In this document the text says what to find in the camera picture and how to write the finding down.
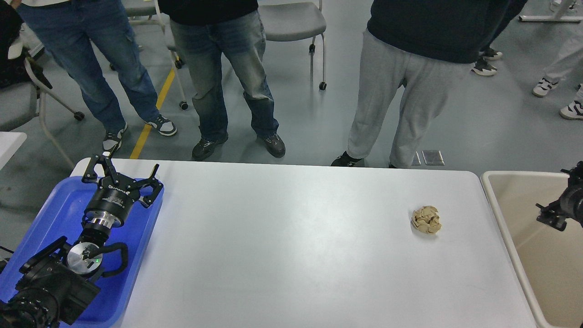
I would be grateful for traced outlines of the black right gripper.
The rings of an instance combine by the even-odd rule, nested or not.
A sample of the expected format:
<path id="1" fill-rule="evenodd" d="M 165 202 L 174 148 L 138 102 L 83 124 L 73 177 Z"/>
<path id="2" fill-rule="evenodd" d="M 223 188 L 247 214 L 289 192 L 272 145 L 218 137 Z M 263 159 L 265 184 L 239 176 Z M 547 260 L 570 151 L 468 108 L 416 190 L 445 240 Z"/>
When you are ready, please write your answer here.
<path id="1" fill-rule="evenodd" d="M 568 174 L 567 188 L 560 195 L 559 200 L 547 206 L 536 203 L 541 210 L 537 221 L 563 232 L 567 227 L 567 218 L 577 221 L 583 226 L 583 162 L 579 161 L 571 169 L 561 169 Z"/>

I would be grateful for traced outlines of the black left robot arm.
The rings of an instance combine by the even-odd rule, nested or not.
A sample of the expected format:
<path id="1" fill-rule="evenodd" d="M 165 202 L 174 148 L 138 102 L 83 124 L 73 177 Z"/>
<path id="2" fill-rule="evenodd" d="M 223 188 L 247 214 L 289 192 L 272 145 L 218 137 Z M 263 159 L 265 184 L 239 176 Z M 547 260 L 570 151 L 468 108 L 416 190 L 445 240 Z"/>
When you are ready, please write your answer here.
<path id="1" fill-rule="evenodd" d="M 1 274 L 3 328 L 108 328 L 124 311 L 163 184 L 95 155 L 53 189 Z"/>

